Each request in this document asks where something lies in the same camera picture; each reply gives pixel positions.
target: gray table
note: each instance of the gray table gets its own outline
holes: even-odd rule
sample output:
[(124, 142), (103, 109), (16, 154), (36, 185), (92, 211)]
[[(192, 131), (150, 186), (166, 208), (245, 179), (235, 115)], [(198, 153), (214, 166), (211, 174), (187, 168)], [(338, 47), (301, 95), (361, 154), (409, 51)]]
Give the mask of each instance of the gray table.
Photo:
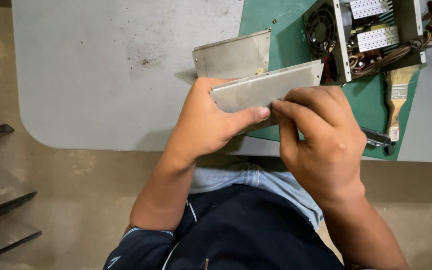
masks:
[[(243, 1), (19, 0), (13, 3), (22, 122), (70, 149), (162, 151), (196, 78), (194, 47), (236, 37)], [(432, 50), (399, 160), (432, 162)], [(224, 149), (279, 155), (239, 136)]]

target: green work mat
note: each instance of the green work mat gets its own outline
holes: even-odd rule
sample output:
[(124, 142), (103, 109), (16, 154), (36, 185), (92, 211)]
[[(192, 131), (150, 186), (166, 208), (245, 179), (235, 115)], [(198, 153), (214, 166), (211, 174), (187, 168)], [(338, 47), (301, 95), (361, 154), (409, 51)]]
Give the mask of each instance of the green work mat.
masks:
[[(269, 70), (277, 70), (311, 61), (304, 33), (303, 13), (315, 0), (245, 0), (239, 35), (244, 36), (271, 28), (269, 49)], [(395, 153), (388, 156), (381, 147), (369, 147), (363, 155), (395, 161), (401, 142), (418, 81), (416, 74), (409, 84), (407, 101), (399, 113), (399, 142)], [(357, 123), (365, 128), (386, 133), (388, 111), (386, 85), (381, 74), (354, 80), (343, 87), (351, 104)], [(261, 129), (247, 134), (250, 137), (279, 141), (278, 126)]]

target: power supply unit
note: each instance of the power supply unit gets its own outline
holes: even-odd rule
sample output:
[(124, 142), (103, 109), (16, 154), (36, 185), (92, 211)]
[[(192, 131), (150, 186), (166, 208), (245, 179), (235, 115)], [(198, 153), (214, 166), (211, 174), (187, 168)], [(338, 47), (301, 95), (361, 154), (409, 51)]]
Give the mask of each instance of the power supply unit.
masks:
[[(324, 63), (322, 85), (426, 62), (411, 43), (423, 37), (419, 0), (318, 0), (303, 19), (311, 60)], [(409, 52), (393, 53), (403, 44)]]

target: wooden brush handle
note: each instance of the wooden brush handle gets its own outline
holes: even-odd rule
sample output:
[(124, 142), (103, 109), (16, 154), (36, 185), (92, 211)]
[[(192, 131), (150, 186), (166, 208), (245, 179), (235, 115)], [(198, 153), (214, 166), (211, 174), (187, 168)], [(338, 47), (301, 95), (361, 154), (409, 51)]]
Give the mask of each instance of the wooden brush handle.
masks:
[(390, 99), (387, 101), (389, 106), (389, 120), (386, 135), (391, 141), (399, 141), (399, 111), (406, 102), (406, 99)]

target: floor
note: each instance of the floor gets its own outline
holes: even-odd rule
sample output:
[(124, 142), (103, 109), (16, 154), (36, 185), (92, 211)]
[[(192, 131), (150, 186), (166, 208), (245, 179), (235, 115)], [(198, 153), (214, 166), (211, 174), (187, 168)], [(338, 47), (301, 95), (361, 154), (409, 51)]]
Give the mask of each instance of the floor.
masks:
[[(0, 269), (101, 269), (160, 154), (54, 149), (33, 139), (19, 117), (10, 8), (0, 8), (1, 123), (15, 132), (0, 136), (0, 180), (38, 192), (10, 219), (43, 234), (1, 255)], [(432, 163), (363, 161), (361, 177), (412, 268), (432, 269)], [(324, 224), (320, 234), (328, 240)]]

